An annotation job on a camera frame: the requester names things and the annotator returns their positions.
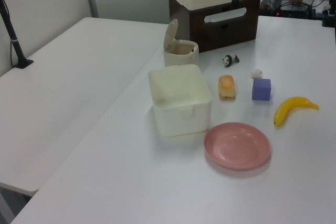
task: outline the purple block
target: purple block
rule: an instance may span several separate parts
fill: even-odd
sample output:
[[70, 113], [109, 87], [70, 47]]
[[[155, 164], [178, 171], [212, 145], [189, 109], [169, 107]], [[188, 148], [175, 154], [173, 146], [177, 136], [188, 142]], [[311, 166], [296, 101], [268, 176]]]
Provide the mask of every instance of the purple block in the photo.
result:
[[269, 101], [271, 96], [271, 80], [257, 79], [253, 80], [252, 100]]

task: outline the bin lid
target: bin lid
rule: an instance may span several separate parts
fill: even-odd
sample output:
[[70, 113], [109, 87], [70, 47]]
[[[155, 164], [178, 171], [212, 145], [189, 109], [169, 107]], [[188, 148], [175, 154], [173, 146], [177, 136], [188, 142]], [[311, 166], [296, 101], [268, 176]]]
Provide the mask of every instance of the bin lid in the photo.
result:
[[164, 36], [164, 42], [163, 42], [163, 49], [165, 51], [167, 51], [170, 48], [170, 46], [171, 46], [171, 44], [172, 44], [172, 42], [175, 38], [178, 24], [179, 24], [179, 22], [177, 21], [177, 19], [174, 19], [168, 25], [166, 34]]

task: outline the orange object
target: orange object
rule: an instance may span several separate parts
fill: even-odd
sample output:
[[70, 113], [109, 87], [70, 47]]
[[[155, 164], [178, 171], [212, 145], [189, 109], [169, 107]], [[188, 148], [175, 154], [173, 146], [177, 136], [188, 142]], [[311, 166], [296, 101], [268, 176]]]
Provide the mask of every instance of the orange object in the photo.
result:
[[218, 79], [218, 91], [221, 99], [235, 97], [235, 82], [232, 76], [220, 76]]

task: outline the toy panda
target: toy panda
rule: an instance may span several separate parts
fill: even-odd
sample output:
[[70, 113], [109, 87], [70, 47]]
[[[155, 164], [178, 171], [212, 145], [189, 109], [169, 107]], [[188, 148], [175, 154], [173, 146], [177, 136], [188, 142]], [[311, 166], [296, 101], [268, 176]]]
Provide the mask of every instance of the toy panda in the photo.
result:
[[224, 67], [226, 67], [226, 68], [230, 67], [233, 62], [236, 62], [236, 63], [239, 62], [239, 59], [238, 59], [237, 56], [235, 56], [234, 58], [232, 58], [231, 55], [227, 55], [223, 59]]

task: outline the wooden box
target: wooden box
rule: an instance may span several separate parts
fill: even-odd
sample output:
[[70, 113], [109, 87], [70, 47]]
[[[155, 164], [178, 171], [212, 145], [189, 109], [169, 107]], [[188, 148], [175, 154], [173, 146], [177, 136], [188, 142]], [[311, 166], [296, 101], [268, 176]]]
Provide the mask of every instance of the wooden box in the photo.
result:
[[[170, 20], [178, 20], [176, 39], [191, 40], [200, 52], [226, 47], [256, 38], [260, 0], [241, 0], [238, 6], [231, 3], [188, 10], [176, 0], [169, 0]], [[245, 8], [243, 16], [206, 23], [209, 15]]]

